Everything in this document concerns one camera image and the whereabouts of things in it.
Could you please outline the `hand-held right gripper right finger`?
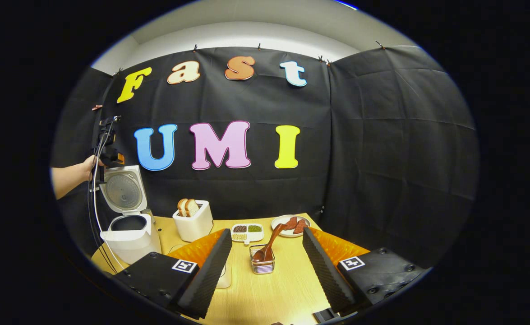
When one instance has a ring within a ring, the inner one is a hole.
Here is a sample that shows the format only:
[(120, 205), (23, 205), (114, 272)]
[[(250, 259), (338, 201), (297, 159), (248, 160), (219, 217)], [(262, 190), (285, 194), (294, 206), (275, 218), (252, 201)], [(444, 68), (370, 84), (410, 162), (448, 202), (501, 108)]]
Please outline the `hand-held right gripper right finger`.
[(341, 316), (392, 300), (426, 275), (426, 269), (388, 248), (368, 251), (312, 227), (303, 233), (303, 247), (325, 296)]

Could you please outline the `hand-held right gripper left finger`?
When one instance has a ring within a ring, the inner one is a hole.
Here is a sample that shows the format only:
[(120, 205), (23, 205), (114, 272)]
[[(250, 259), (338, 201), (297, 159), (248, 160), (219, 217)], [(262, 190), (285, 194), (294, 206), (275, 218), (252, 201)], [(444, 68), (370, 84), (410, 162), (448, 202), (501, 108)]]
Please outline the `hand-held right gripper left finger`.
[(160, 308), (205, 318), (231, 247), (230, 229), (224, 228), (169, 255), (148, 253), (114, 281)]

